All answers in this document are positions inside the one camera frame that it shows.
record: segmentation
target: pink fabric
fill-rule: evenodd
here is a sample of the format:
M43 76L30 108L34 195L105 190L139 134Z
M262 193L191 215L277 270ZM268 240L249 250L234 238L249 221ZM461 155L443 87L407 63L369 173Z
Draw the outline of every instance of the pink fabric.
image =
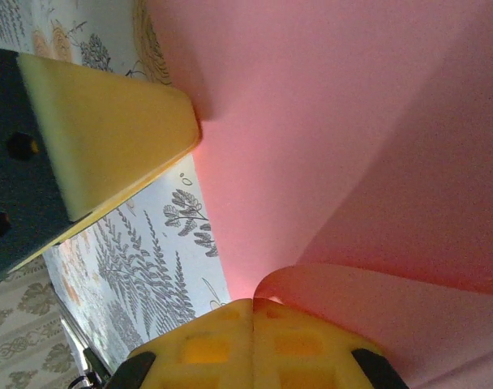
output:
M255 295L374 340L410 387L493 387L493 296L326 264L275 271Z
M301 257L493 293L493 1L150 8L232 297Z

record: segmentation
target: pink paper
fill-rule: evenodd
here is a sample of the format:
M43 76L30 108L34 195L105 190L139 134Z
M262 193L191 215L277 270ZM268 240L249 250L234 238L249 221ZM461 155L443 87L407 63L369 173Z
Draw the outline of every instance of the pink paper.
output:
M150 9L232 297L299 259L493 293L493 0Z
M410 387L493 387L493 296L325 264L275 271L255 295L375 341Z

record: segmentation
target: yellow plastic piece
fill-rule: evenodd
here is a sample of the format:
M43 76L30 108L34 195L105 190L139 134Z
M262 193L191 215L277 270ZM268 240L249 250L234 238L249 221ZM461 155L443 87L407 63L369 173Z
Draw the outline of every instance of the yellow plastic piece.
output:
M28 260L99 220L199 142L191 101L175 88L27 54L18 63L77 222Z
M351 355L381 352L269 300L239 300L137 348L156 354L142 389L372 389Z

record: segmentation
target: beige patterned wallpaper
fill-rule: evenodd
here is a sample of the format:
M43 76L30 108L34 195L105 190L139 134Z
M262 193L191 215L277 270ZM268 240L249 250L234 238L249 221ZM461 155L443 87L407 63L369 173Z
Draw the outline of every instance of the beige patterned wallpaper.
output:
M40 257L0 283L0 389L64 388L77 375Z

